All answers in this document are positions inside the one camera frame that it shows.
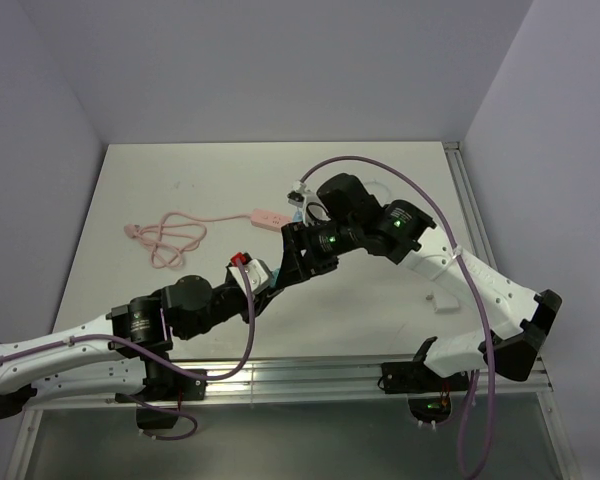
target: power outlet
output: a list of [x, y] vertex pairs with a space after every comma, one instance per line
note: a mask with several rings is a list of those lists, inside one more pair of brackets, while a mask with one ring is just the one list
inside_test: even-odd
[[265, 228], [274, 232], [279, 232], [287, 223], [291, 223], [291, 217], [281, 215], [280, 213], [270, 212], [256, 208], [251, 213], [251, 225], [258, 228]]

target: tabletop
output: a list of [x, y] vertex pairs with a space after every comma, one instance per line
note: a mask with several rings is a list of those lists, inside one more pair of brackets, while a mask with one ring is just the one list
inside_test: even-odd
[[[261, 208], [292, 216], [295, 209], [286, 195], [293, 181], [319, 161], [346, 154], [382, 161], [416, 181], [440, 205], [460, 244], [471, 250], [438, 142], [111, 145], [54, 331], [85, 323], [184, 275], [200, 275], [218, 285], [224, 281], [225, 265], [239, 251], [277, 268], [280, 234], [255, 228], [247, 219], [208, 224], [207, 237], [177, 270], [152, 268], [148, 252], [123, 227], [156, 223], [171, 210], [212, 217]], [[403, 198], [432, 214], [398, 178], [359, 162], [329, 165], [307, 183], [315, 191], [340, 172], [357, 175], [381, 202]], [[409, 354], [427, 337], [479, 325], [477, 314], [466, 306], [434, 313], [426, 299], [432, 288], [405, 267], [351, 252], [341, 257], [337, 271], [290, 287], [271, 303], [258, 317], [252, 357]], [[246, 337], [247, 326], [231, 319], [187, 342], [176, 339], [171, 358], [239, 358]]]

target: pink extension cord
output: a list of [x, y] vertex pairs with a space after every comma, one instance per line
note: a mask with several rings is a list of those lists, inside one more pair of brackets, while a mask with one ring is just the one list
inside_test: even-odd
[[[167, 223], [171, 217], [184, 217], [187, 222], [182, 223]], [[128, 224], [124, 227], [124, 233], [131, 239], [138, 240], [146, 250], [149, 251], [149, 262], [153, 268], [178, 268], [184, 264], [185, 252], [191, 252], [200, 246], [200, 242], [207, 235], [207, 227], [205, 223], [223, 222], [225, 220], [235, 220], [237, 218], [251, 219], [251, 215], [241, 213], [239, 215], [231, 215], [228, 217], [216, 218], [199, 218], [189, 215], [184, 212], [167, 212], [160, 221], [153, 225], [140, 227], [139, 225]], [[202, 229], [199, 235], [189, 235], [186, 233], [177, 233], [172, 231], [174, 228], [182, 227], [199, 227]], [[164, 237], [188, 238], [190, 241], [185, 245], [178, 247], [172, 243], [163, 241]], [[164, 258], [160, 254], [160, 250], [167, 250], [173, 255], [170, 259]]]

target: robotic arm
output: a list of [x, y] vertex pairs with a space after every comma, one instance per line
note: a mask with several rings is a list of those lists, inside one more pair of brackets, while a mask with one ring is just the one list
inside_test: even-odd
[[[455, 261], [462, 255], [491, 320], [496, 372], [526, 380], [560, 307], [558, 295], [550, 290], [538, 294], [469, 252], [453, 251], [429, 215], [405, 200], [381, 206], [355, 176], [339, 174], [316, 193], [328, 219], [285, 225], [282, 264], [274, 273], [261, 260], [238, 254], [227, 266], [225, 282], [215, 288], [202, 277], [187, 276], [74, 329], [0, 344], [0, 418], [27, 404], [68, 395], [116, 392], [144, 401], [166, 399], [177, 391], [178, 376], [140, 357], [129, 343], [168, 360], [172, 335], [188, 340], [236, 315], [246, 321], [247, 288], [238, 262], [246, 267], [255, 314], [260, 315], [284, 289], [336, 270], [340, 255], [359, 248], [404, 263], [475, 308]], [[290, 199], [302, 200], [298, 196], [292, 192]], [[122, 338], [125, 344], [106, 337]], [[385, 388], [388, 393], [439, 391], [443, 379], [483, 368], [485, 362], [481, 329], [432, 337], [412, 362], [401, 365], [400, 375], [385, 381]]]

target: white wall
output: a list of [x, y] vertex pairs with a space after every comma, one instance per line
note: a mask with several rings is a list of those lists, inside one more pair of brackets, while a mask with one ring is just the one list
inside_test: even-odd
[[460, 140], [531, 0], [21, 0], [109, 143]]
[[563, 295], [545, 349], [600, 479], [600, 0], [535, 0], [465, 141], [498, 265]]
[[[0, 0], [0, 341], [50, 330], [102, 153], [26, 14]], [[0, 421], [0, 479], [19, 423]]]

